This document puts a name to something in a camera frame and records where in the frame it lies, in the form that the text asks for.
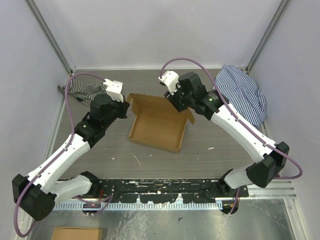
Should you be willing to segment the brown cardboard box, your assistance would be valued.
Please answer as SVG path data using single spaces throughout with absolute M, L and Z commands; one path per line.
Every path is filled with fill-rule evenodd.
M 178 154 L 187 122 L 195 123 L 190 109 L 178 112 L 160 96 L 130 93 L 127 102 L 135 115 L 128 138 L 137 144 Z

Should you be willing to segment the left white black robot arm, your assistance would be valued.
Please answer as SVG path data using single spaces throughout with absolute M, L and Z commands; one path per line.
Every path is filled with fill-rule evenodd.
M 16 205 L 38 222 L 60 202 L 80 195 L 91 199 L 97 197 L 102 189 L 100 179 L 88 171 L 63 183 L 57 183 L 57 180 L 105 136 L 116 119 L 127 118 L 129 106 L 121 93 L 97 95 L 90 104 L 89 112 L 58 150 L 27 176 L 18 174 L 13 178 Z

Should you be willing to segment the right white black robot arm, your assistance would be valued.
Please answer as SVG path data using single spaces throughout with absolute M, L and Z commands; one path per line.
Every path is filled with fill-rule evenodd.
M 259 132 L 217 90 L 207 91 L 198 74 L 178 75 L 166 71 L 159 82 L 167 87 L 164 96 L 178 112 L 193 109 L 224 129 L 251 157 L 253 164 L 231 169 L 218 180 L 223 196 L 232 197 L 239 187 L 247 185 L 265 188 L 284 168 L 284 155 L 288 154 L 289 146 L 283 141 L 276 143 Z

